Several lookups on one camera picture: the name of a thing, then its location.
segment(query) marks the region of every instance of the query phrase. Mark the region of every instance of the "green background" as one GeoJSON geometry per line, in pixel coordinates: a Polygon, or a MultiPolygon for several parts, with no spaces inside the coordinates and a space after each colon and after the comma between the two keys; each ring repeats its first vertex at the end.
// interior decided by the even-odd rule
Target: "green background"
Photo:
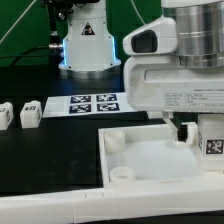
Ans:
{"type": "MultiPolygon", "coordinates": [[[[32,0],[0,1],[0,39],[14,24],[32,0]]],[[[126,60],[122,48],[123,38],[142,25],[135,14],[130,0],[106,0],[108,30],[115,37],[116,54],[119,59],[126,60]]],[[[160,0],[135,0],[136,6],[146,23],[161,15],[160,0]]],[[[67,32],[67,23],[58,23],[60,37],[67,32]]],[[[39,0],[30,9],[21,22],[15,27],[7,39],[0,45],[0,57],[19,55],[22,52],[49,43],[49,22],[47,10],[42,9],[39,0]]],[[[34,55],[47,55],[48,51],[40,51],[34,55]]],[[[0,66],[8,66],[13,59],[1,59],[0,66]]],[[[24,58],[17,65],[47,64],[48,58],[24,58]]]]}

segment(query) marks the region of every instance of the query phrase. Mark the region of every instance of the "robot label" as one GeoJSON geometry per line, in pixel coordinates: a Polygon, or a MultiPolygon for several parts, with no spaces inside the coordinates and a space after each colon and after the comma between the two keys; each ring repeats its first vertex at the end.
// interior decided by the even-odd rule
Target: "robot label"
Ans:
{"type": "Polygon", "coordinates": [[[95,35],[93,28],[91,27],[90,23],[87,23],[84,30],[82,31],[82,35],[95,35]]]}

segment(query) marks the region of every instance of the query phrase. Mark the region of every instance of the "small white cube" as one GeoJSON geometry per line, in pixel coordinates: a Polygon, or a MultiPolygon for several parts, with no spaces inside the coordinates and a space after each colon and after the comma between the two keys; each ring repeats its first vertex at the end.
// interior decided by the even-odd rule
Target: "small white cube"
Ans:
{"type": "Polygon", "coordinates": [[[200,162],[203,170],[224,169],[224,115],[198,116],[200,162]]]}
{"type": "Polygon", "coordinates": [[[7,130],[13,120],[13,106],[11,103],[0,104],[0,130],[7,130]]]}
{"type": "Polygon", "coordinates": [[[42,118],[41,104],[38,101],[25,103],[21,113],[20,119],[22,128],[38,128],[42,118]]]}

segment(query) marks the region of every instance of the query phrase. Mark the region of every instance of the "paper sheet with markers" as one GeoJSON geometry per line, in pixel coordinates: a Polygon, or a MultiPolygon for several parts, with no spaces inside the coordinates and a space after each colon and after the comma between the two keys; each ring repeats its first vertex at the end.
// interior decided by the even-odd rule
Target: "paper sheet with markers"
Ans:
{"type": "Polygon", "coordinates": [[[44,118],[135,112],[126,93],[49,97],[44,118]]]}

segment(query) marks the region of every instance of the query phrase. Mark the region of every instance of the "black tabletop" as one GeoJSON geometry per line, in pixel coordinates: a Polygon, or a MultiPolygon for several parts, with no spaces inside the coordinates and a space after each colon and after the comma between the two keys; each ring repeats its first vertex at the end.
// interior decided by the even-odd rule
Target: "black tabletop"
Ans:
{"type": "MultiPolygon", "coordinates": [[[[24,103],[49,96],[123,92],[121,72],[100,80],[61,77],[49,66],[0,68],[0,104],[11,102],[14,120],[0,132],[0,196],[101,188],[98,129],[146,124],[145,112],[42,119],[37,129],[22,129],[24,103]]],[[[111,223],[223,223],[222,212],[151,217],[111,223]]]]}

